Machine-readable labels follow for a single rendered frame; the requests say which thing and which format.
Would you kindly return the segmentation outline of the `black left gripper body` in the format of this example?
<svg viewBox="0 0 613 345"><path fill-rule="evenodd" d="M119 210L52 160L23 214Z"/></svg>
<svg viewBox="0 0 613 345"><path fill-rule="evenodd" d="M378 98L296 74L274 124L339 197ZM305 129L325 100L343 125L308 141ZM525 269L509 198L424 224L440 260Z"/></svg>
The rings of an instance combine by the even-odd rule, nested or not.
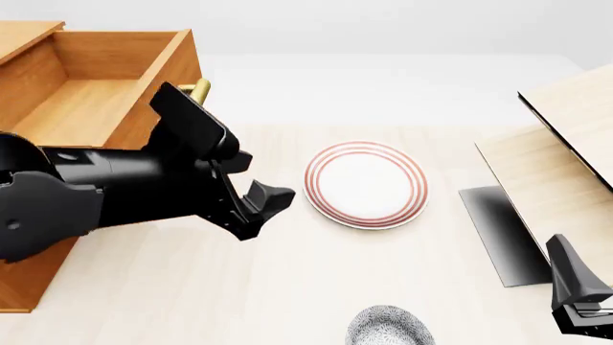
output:
<svg viewBox="0 0 613 345"><path fill-rule="evenodd" d="M208 161L210 175L204 183L203 218L227 230L240 241L258 236L263 220L258 212L238 197L226 172L215 160Z"/></svg>

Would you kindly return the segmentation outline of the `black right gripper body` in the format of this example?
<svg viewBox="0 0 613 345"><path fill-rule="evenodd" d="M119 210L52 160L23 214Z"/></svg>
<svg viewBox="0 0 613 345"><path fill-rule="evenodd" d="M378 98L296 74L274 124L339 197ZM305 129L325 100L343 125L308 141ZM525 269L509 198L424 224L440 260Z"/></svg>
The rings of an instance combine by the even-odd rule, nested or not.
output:
<svg viewBox="0 0 613 345"><path fill-rule="evenodd" d="M613 340L613 296L577 304L563 304L553 297L552 316L562 334Z"/></svg>

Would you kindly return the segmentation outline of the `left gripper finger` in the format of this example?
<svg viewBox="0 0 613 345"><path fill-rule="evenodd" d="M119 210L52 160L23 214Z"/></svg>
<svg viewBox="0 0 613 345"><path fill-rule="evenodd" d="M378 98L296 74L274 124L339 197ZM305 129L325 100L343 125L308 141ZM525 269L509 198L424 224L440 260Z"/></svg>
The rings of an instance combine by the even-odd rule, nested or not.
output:
<svg viewBox="0 0 613 345"><path fill-rule="evenodd" d="M252 160L252 154L240 150L234 157L223 160L220 166L227 174L244 173L249 169Z"/></svg>
<svg viewBox="0 0 613 345"><path fill-rule="evenodd" d="M296 192L285 187L273 187L253 180L244 196L263 222L268 222L291 205Z"/></svg>

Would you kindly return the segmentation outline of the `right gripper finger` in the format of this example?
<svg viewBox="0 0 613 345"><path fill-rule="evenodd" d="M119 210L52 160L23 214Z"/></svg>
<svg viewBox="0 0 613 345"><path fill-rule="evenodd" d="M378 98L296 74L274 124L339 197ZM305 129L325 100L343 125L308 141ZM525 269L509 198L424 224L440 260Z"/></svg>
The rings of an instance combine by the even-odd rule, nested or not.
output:
<svg viewBox="0 0 613 345"><path fill-rule="evenodd" d="M553 311L574 304L599 304L613 297L613 288L589 269L563 235L553 235L546 248L552 269Z"/></svg>

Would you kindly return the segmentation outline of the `wooden cabinet drawer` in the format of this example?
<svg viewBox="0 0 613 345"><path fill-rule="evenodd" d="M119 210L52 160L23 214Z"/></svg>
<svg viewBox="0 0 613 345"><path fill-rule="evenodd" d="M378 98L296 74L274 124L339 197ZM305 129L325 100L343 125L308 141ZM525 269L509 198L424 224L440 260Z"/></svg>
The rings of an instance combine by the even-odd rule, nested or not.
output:
<svg viewBox="0 0 613 345"><path fill-rule="evenodd" d="M139 149L161 84L201 77L189 30L57 31L0 63L0 130L40 146Z"/></svg>

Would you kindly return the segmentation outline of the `grey patterned bowl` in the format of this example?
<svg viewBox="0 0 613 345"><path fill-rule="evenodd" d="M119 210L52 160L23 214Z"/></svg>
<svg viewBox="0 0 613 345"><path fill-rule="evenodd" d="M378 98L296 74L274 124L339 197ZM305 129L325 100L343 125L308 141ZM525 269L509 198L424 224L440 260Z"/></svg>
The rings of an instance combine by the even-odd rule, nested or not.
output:
<svg viewBox="0 0 613 345"><path fill-rule="evenodd" d="M436 341L411 312L378 305L354 317L347 328L345 345L436 345Z"/></svg>

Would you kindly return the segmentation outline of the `wooden cabinet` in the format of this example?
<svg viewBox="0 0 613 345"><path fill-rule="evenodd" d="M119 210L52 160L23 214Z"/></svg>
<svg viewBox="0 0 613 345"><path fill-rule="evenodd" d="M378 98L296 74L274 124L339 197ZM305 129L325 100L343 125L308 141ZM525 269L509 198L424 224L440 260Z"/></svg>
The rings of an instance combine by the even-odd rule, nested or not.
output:
<svg viewBox="0 0 613 345"><path fill-rule="evenodd" d="M0 131L13 131L67 81L51 39L64 25L0 20ZM0 261L0 312L32 312L75 243L61 241L16 264Z"/></svg>

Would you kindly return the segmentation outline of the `white plate with red rings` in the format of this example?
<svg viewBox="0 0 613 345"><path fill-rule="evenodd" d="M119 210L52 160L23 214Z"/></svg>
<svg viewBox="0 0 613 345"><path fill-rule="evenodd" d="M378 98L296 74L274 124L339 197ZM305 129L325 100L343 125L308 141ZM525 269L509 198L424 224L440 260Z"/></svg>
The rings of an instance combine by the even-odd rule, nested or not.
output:
<svg viewBox="0 0 613 345"><path fill-rule="evenodd" d="M368 230L415 220L431 195L419 160L369 141L337 143L314 154L304 170L303 191L326 218Z"/></svg>

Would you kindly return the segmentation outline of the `pale wooden panel structure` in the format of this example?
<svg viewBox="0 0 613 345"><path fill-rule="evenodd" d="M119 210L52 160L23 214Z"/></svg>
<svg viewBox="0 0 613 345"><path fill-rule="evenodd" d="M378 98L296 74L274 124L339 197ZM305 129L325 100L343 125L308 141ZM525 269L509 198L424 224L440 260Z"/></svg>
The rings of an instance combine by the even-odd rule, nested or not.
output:
<svg viewBox="0 0 613 345"><path fill-rule="evenodd" d="M613 287L613 63L518 98L539 123L477 150L537 246L563 235Z"/></svg>

